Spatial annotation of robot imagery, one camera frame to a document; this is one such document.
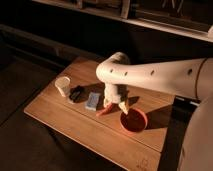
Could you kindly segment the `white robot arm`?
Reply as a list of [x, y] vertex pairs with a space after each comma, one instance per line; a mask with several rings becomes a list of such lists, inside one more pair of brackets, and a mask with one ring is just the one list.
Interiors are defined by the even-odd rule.
[[213, 58], [132, 65], [116, 52], [96, 68], [105, 84], [104, 103], [128, 110], [122, 85], [130, 85], [198, 100], [188, 124], [178, 171], [213, 171]]

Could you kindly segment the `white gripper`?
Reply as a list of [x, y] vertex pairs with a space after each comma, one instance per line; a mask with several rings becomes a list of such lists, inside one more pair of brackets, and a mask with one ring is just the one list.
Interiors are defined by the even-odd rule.
[[104, 89], [104, 105], [107, 106], [103, 113], [109, 113], [114, 104], [118, 104], [124, 114], [128, 114], [129, 106], [127, 99], [128, 91], [126, 85], [115, 85], [106, 83]]

